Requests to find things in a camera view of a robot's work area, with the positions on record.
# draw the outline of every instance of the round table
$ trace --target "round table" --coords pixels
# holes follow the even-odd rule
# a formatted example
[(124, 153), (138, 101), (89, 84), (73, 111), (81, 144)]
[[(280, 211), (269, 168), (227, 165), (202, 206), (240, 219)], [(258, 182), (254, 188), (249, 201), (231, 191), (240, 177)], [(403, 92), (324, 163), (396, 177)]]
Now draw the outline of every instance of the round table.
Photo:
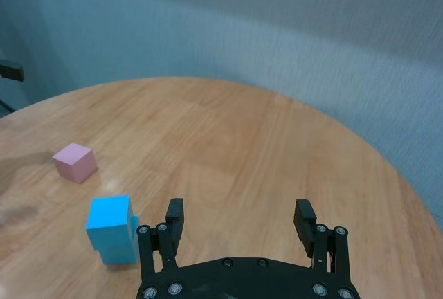
[[(51, 160), (72, 142), (99, 167), (81, 185)], [(408, 184), (356, 134), (272, 91), (200, 78), (89, 87), (2, 118), (0, 150), (0, 299), (135, 298), (139, 265), (103, 265), (84, 229), (93, 197), (122, 193), (152, 226), (183, 197), (179, 266), (308, 266), (293, 210), (309, 199), (318, 222), (349, 230), (362, 298), (443, 298), (442, 235)]]

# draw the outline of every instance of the bolt head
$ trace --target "bolt head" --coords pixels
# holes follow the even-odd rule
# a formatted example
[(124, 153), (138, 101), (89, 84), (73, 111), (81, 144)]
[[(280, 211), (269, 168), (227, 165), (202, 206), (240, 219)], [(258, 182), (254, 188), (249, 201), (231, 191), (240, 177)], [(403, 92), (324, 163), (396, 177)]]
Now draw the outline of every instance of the bolt head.
[(315, 284), (312, 287), (312, 291), (314, 291), (314, 293), (318, 294), (319, 296), (326, 296), (327, 295), (326, 288), (322, 284)]
[(172, 294), (173, 296), (175, 296), (176, 294), (179, 294), (182, 289), (183, 289), (183, 287), (181, 286), (181, 284), (174, 283), (169, 286), (168, 292), (169, 292), (169, 294)]
[(336, 232), (337, 232), (339, 235), (345, 235), (345, 234), (346, 234), (346, 230), (345, 230), (344, 228), (337, 228), (337, 229), (336, 229)]
[(232, 261), (231, 259), (224, 259), (221, 263), (223, 263), (225, 267), (231, 268), (234, 264), (234, 261)]
[(339, 289), (338, 290), (338, 294), (343, 299), (353, 299), (354, 298), (354, 296), (352, 295), (351, 291), (349, 291), (347, 289)]
[(258, 265), (261, 266), (262, 268), (266, 268), (268, 266), (268, 262), (265, 259), (259, 259), (257, 261)]
[(144, 299), (151, 299), (157, 295), (157, 290), (155, 287), (148, 287), (143, 292)]

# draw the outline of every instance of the light pink block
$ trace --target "light pink block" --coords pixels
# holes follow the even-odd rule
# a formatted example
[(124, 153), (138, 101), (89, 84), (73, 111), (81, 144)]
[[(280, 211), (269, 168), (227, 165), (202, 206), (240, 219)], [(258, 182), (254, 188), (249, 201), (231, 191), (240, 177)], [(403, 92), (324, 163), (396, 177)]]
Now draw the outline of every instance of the light pink block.
[(53, 156), (58, 174), (76, 183), (83, 182), (97, 170), (92, 149), (71, 143)]

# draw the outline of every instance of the textured wall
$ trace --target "textured wall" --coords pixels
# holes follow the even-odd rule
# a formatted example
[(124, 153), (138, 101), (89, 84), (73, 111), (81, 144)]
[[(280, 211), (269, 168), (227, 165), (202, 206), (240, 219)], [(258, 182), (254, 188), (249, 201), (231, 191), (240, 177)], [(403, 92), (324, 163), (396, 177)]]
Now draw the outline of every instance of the textured wall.
[(0, 47), (29, 102), (149, 75), (287, 94), (366, 139), (443, 217), (442, 3), (0, 0)]

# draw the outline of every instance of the black object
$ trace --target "black object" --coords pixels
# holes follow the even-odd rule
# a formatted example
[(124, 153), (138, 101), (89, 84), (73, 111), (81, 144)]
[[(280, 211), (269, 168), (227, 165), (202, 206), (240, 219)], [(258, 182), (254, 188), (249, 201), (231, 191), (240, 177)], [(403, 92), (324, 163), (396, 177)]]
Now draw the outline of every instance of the black object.
[[(23, 67), (20, 64), (4, 59), (0, 59), (0, 76), (20, 82), (23, 82), (23, 80), (25, 79)], [(15, 112), (15, 110), (10, 105), (2, 100), (0, 100), (0, 105), (8, 110), (10, 113)]]
[[(316, 224), (315, 212), (304, 199), (296, 202), (293, 222), (311, 258), (310, 267), (261, 257), (227, 257), (180, 268), (175, 255), (183, 231), (183, 199), (172, 199), (166, 223), (137, 228), (142, 282), (136, 299), (359, 299), (350, 280), (347, 230)], [(156, 250), (163, 263), (158, 273), (152, 256)]]

